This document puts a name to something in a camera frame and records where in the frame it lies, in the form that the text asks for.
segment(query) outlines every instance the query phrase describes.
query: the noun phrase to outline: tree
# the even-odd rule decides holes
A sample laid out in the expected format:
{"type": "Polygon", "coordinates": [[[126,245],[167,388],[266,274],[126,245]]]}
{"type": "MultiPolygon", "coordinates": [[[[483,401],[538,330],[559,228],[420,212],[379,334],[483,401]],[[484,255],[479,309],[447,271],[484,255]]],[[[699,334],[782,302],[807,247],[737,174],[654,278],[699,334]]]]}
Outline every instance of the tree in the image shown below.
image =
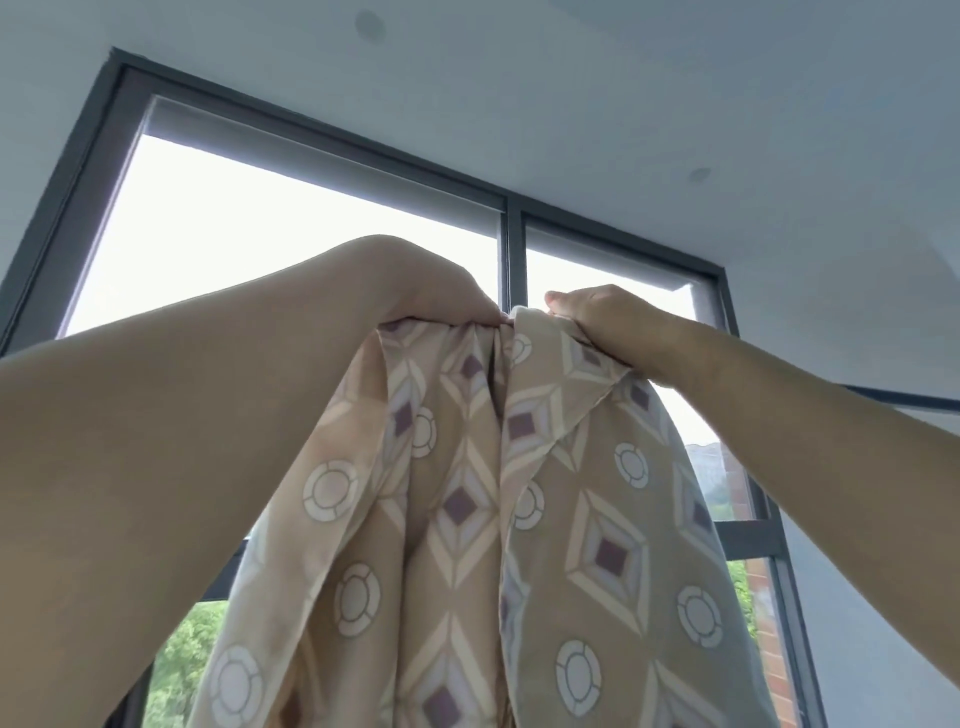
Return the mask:
{"type": "Polygon", "coordinates": [[[225,601],[195,605],[163,645],[154,662],[143,728],[186,725],[226,611],[225,601]]]}
{"type": "Polygon", "coordinates": [[[736,590],[736,598],[740,601],[740,611],[747,621],[750,636],[756,639],[756,615],[754,614],[754,595],[750,591],[750,582],[747,581],[747,564],[744,561],[728,561],[730,578],[736,590]]]}

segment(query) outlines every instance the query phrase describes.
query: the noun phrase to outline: window pane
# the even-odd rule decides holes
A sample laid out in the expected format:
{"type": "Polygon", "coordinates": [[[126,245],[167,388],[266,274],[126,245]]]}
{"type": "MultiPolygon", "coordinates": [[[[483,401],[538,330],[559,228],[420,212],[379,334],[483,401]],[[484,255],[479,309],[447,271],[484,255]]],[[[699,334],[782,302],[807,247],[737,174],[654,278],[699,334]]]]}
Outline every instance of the window pane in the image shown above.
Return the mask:
{"type": "MultiPolygon", "coordinates": [[[[300,146],[243,129],[254,139],[262,134],[275,145],[300,146]]],[[[373,233],[407,238],[459,263],[497,300],[499,212],[367,167],[343,185],[343,165],[352,165],[348,170],[360,165],[314,154],[321,168],[311,169],[314,181],[305,182],[141,136],[63,333],[258,278],[373,233]],[[325,160],[329,185],[317,183],[325,179],[325,160]],[[361,196],[364,185],[378,177],[390,190],[402,188],[403,195],[385,196],[377,189],[361,196]],[[345,186],[353,194],[339,191],[345,186]],[[418,194],[426,204],[413,204],[418,194]],[[372,198],[406,205],[400,209],[372,198]],[[457,214],[441,214],[444,200],[457,214]],[[464,206],[473,214],[461,214],[464,206]],[[408,211],[413,207],[420,214],[408,211]],[[469,229],[424,216],[431,207],[439,218],[468,219],[469,229]]]]}
{"type": "MultiPolygon", "coordinates": [[[[527,229],[527,290],[529,304],[546,310],[543,295],[549,290],[570,291],[615,283],[621,288],[687,319],[715,326],[719,314],[708,281],[658,270],[623,254],[612,254],[552,232],[527,229]]],[[[675,390],[657,387],[667,411],[680,432],[716,521],[751,519],[747,476],[716,433],[675,390]]]]}
{"type": "Polygon", "coordinates": [[[781,728],[802,725],[790,678],[786,647],[780,636],[780,623],[773,599],[773,585],[766,559],[727,562],[740,609],[751,637],[756,641],[763,664],[763,677],[780,718],[781,728]]]}
{"type": "Polygon", "coordinates": [[[197,604],[160,649],[150,679],[143,728],[186,725],[226,612],[225,601],[197,604]]]}

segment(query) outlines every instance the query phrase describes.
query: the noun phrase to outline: white circle motif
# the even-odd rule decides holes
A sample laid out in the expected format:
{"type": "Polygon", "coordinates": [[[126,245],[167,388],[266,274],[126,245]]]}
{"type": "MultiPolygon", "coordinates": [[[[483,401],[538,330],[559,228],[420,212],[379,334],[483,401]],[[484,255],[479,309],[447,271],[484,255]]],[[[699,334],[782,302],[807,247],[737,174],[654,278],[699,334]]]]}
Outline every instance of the white circle motif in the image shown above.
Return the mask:
{"type": "Polygon", "coordinates": [[[677,595],[677,614],[686,635],[701,647],[711,649],[723,640],[720,608],[700,587],[684,587],[677,595]]]}
{"type": "Polygon", "coordinates": [[[345,637],[356,637],[380,608],[380,581],[366,564],[349,566],[333,595],[333,619],[345,637]]]}
{"type": "Polygon", "coordinates": [[[566,709],[583,717],[596,705],[603,684],[600,661],[590,645],[570,640],[557,653],[557,690],[566,709]]]}
{"type": "Polygon", "coordinates": [[[353,505],[358,484],[349,460],[321,463],[303,485],[303,507],[314,521],[336,521],[353,505]]]}
{"type": "Polygon", "coordinates": [[[543,489],[531,480],[516,499],[514,525],[521,531],[529,531],[543,518],[545,502],[543,489]]]}
{"type": "Polygon", "coordinates": [[[620,443],[613,450],[613,460],[624,480],[634,488],[646,488],[650,482],[650,471],[647,468],[647,459],[636,445],[620,443]]]}
{"type": "Polygon", "coordinates": [[[414,422],[414,457],[426,457],[437,444],[437,421],[433,412],[421,407],[414,422]]]}
{"type": "Polygon", "coordinates": [[[224,650],[210,677],[211,710],[222,728],[249,723],[263,700],[263,677],[250,651],[235,644],[224,650]]]}
{"type": "Polygon", "coordinates": [[[510,360],[514,366],[522,364],[533,350],[534,345],[529,336],[515,333],[514,343],[510,345],[510,360]]]}

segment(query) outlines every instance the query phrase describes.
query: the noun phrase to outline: window frame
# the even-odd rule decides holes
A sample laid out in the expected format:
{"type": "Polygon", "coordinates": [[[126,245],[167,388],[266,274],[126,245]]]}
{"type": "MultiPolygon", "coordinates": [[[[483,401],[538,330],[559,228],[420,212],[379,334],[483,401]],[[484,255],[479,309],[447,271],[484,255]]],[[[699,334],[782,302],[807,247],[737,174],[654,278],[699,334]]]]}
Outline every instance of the window frame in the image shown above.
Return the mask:
{"type": "MultiPolygon", "coordinates": [[[[724,269],[694,255],[476,180],[357,134],[282,109],[175,69],[113,49],[67,140],[8,273],[0,285],[0,355],[56,338],[84,279],[136,139],[156,98],[207,111],[336,158],[416,182],[500,214],[501,307],[527,304],[528,223],[614,251],[647,265],[706,280],[720,326],[739,335],[724,269]]],[[[715,522],[730,561],[768,558],[783,648],[797,713],[808,728],[827,725],[817,685],[780,510],[750,478],[755,518],[715,522]]],[[[243,555],[240,545],[203,600],[227,597],[243,555]]],[[[148,670],[110,717],[110,728],[138,728],[150,683],[148,670]]]]}

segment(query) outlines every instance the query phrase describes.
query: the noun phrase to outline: window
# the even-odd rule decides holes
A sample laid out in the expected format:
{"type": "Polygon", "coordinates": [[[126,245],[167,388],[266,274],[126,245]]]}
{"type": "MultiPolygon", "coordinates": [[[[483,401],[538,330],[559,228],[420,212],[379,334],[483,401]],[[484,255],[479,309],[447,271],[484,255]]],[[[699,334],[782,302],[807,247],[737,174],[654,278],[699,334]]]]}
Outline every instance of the window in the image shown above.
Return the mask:
{"type": "MultiPolygon", "coordinates": [[[[723,271],[708,262],[114,52],[0,288],[0,352],[259,277],[374,232],[463,265],[504,308],[528,298],[541,305],[547,288],[617,282],[712,326],[731,318],[720,303],[723,271]]],[[[821,728],[776,505],[682,398],[661,395],[707,494],[782,724],[821,728]]],[[[182,726],[243,548],[111,728],[182,726]]]]}
{"type": "MultiPolygon", "coordinates": [[[[418,185],[322,153],[314,153],[315,166],[304,170],[309,175],[286,176],[275,169],[291,170],[277,162],[278,155],[269,156],[276,147],[281,154],[300,152],[284,139],[268,138],[271,149],[252,160],[265,166],[238,160],[240,154],[224,157],[207,151],[205,137],[185,136],[181,127],[195,130],[198,115],[169,103],[151,114],[63,333],[259,278],[381,232],[459,263],[496,301],[497,211],[448,195],[404,205],[417,199],[418,185]],[[449,207],[455,207],[453,214],[449,207]],[[469,215],[457,214],[465,208],[469,215]],[[457,227],[465,219],[469,227],[457,227]]],[[[202,119],[210,135],[231,131],[261,148],[258,137],[268,136],[209,114],[202,119]]],[[[231,151],[222,139],[216,151],[231,151]]],[[[305,166],[302,158],[300,164],[305,166]]]]}

